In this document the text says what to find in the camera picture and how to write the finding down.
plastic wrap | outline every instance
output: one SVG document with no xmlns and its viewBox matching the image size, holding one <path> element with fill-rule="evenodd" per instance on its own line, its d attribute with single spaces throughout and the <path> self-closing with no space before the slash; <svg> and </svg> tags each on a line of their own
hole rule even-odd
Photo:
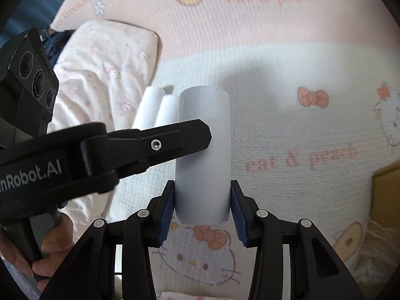
<svg viewBox="0 0 400 300">
<path fill-rule="evenodd" d="M 352 272 L 358 284 L 384 285 L 400 263 L 400 228 L 382 228 L 370 221 L 357 267 Z"/>
</svg>

dark blue fabric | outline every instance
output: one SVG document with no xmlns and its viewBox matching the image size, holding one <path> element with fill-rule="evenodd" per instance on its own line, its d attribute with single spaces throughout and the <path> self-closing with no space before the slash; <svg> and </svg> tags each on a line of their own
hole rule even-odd
<svg viewBox="0 0 400 300">
<path fill-rule="evenodd" d="M 0 35 L 0 47 L 23 31 L 49 26 L 64 0 L 22 0 Z"/>
<path fill-rule="evenodd" d="M 74 30 L 66 30 L 62 33 L 49 33 L 49 29 L 46 28 L 41 33 L 41 41 L 43 42 L 44 50 L 49 57 L 49 61 L 52 67 L 55 66 L 59 55 L 63 50 L 65 44 L 73 34 Z"/>
</svg>

silver screw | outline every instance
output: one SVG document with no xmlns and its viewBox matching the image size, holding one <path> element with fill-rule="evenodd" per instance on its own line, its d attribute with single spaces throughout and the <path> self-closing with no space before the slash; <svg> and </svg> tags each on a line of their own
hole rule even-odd
<svg viewBox="0 0 400 300">
<path fill-rule="evenodd" d="M 141 209 L 138 213 L 137 216 L 140 218 L 145 218 L 149 215 L 149 211 L 146 209 Z"/>
<path fill-rule="evenodd" d="M 161 149 L 161 141 L 160 140 L 153 140 L 151 141 L 151 148 L 154 151 L 158 151 L 159 149 Z"/>
<path fill-rule="evenodd" d="M 311 223 L 310 220 L 304 219 L 304 220 L 301 220 L 301 225 L 303 227 L 310 228 L 313 224 Z"/>
<path fill-rule="evenodd" d="M 267 212 L 266 210 L 264 210 L 264 209 L 259 209 L 259 210 L 257 211 L 257 215 L 258 215 L 260 218 L 266 218 L 266 217 L 268 216 L 268 212 Z"/>
<path fill-rule="evenodd" d="M 98 220 L 96 220 L 96 221 L 93 223 L 93 225 L 94 225 L 96 228 L 101 228 L 102 226 L 104 226 L 104 220 L 98 219 Z"/>
</svg>

finger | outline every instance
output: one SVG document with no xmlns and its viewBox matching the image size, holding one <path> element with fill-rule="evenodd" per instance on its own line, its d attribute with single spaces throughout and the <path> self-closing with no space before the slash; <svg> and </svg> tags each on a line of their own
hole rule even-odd
<svg viewBox="0 0 400 300">
<path fill-rule="evenodd" d="M 57 253 L 51 253 L 49 257 L 38 260 L 32 264 L 32 270 L 42 277 L 53 277 L 64 258 L 68 255 L 72 247 Z"/>
<path fill-rule="evenodd" d="M 43 292 L 43 290 L 45 289 L 45 287 L 47 287 L 47 285 L 49 284 L 49 282 L 50 282 L 50 279 L 49 279 L 49 278 L 47 278 L 47 279 L 42 279 L 41 281 L 39 281 L 39 282 L 37 283 L 37 288 L 38 288 L 40 291 Z"/>
<path fill-rule="evenodd" d="M 0 227 L 0 253 L 16 269 L 27 277 L 33 277 L 31 266 L 19 249 L 9 240 L 2 227 Z"/>
<path fill-rule="evenodd" d="M 60 213 L 59 224 L 43 240 L 45 253 L 62 252 L 73 245 L 74 224 L 65 213 Z"/>
</svg>

white cylinder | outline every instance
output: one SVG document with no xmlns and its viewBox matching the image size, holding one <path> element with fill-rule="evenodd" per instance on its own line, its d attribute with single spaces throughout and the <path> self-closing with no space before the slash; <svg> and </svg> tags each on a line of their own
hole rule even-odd
<svg viewBox="0 0 400 300">
<path fill-rule="evenodd" d="M 165 95 L 162 98 L 154 127 L 174 124 L 178 121 L 179 97 L 174 95 Z"/>
<path fill-rule="evenodd" d="M 158 87 L 147 87 L 137 109 L 133 129 L 147 130 L 153 128 L 165 91 Z"/>
<path fill-rule="evenodd" d="M 231 109 L 227 92 L 208 86 L 182 92 L 178 122 L 200 119 L 209 126 L 208 149 L 175 165 L 175 212 L 188 224 L 212 226 L 229 218 L 231 195 Z"/>
</svg>

